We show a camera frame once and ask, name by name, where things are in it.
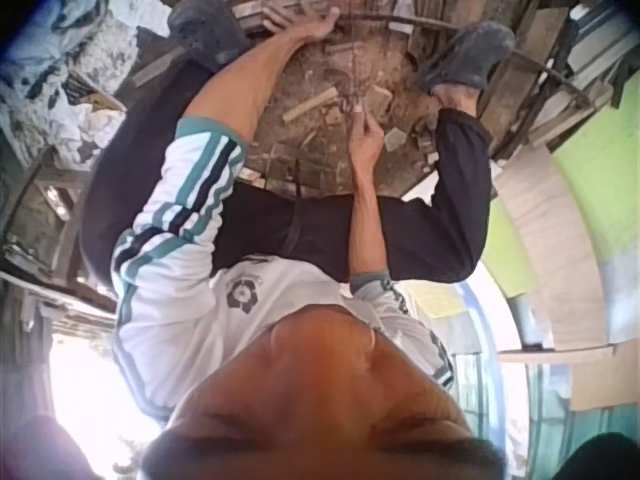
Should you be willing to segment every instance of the hand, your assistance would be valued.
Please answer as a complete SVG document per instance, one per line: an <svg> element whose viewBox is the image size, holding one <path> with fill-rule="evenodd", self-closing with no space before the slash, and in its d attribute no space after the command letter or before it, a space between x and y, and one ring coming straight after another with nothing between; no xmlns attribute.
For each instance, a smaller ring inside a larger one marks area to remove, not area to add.
<svg viewBox="0 0 640 480"><path fill-rule="evenodd" d="M269 4L263 8L267 20L262 24L273 33L286 31L301 38L305 42L317 42L333 31L336 20L340 16L340 9L332 7L323 19L309 4L308 0L301 0L303 15L298 15L286 8Z"/></svg>
<svg viewBox="0 0 640 480"><path fill-rule="evenodd" d="M373 183L373 172L384 147L384 130L368 109L361 104L353 107L353 128L349 139L349 153L353 180Z"/></svg>

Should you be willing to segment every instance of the ground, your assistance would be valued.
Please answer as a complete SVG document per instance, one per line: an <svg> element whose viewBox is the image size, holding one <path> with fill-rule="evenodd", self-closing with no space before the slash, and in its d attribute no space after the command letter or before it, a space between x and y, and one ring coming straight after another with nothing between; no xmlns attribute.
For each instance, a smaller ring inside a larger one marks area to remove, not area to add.
<svg viewBox="0 0 640 480"><path fill-rule="evenodd" d="M376 27L358 34L357 39L355 67L350 32L336 32L328 44L305 47L292 59L249 149L248 168L268 179L291 181L297 157L300 182L312 189L311 194L349 191L348 113L355 95L363 95L376 85L393 94L389 107L378 112L385 131L396 127L408 134L400 148L393 152L385 149L376 175L378 193L400 196L429 173L433 166L418 150L414 127L437 111L437 102L410 85L415 67L405 54L407 36ZM334 46L342 44L347 44L345 49L333 51ZM284 123L284 112L332 86L340 94L336 101ZM274 151L271 155L275 144L288 147L276 148L286 150L286 154Z"/></svg>

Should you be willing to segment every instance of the green wall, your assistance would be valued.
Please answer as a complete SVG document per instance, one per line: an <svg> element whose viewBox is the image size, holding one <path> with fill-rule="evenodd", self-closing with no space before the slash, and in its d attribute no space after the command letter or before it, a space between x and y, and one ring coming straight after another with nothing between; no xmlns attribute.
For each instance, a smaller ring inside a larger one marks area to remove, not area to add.
<svg viewBox="0 0 640 480"><path fill-rule="evenodd" d="M605 107L553 154L600 261L638 239L639 130L637 74L627 82L619 110ZM524 245L499 198L491 203L482 260L507 298L535 290Z"/></svg>
<svg viewBox="0 0 640 480"><path fill-rule="evenodd" d="M627 82L619 110L605 107L554 152L599 260L638 239L640 74Z"/></svg>

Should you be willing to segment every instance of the shoe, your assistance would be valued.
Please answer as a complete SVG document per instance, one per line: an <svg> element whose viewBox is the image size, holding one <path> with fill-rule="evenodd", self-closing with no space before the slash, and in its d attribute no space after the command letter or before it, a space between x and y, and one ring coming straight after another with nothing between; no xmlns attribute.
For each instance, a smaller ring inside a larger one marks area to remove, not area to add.
<svg viewBox="0 0 640 480"><path fill-rule="evenodd" d="M513 32L495 22L480 22L459 31L446 48L418 70L416 86L431 94L441 83L487 88L491 67L515 48Z"/></svg>
<svg viewBox="0 0 640 480"><path fill-rule="evenodd" d="M167 24L189 56L214 72L252 47L225 0L182 0Z"/></svg>

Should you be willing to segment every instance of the eye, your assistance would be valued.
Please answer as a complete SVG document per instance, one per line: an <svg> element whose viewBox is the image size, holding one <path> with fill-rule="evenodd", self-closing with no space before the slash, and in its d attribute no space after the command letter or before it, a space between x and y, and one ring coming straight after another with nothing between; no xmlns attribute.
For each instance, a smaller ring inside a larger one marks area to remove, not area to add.
<svg viewBox="0 0 640 480"><path fill-rule="evenodd" d="M385 427L380 431L384 436L402 435L412 433L425 426L433 425L440 420L425 417L422 415L414 415L411 417L405 417L402 420L395 422L393 425Z"/></svg>

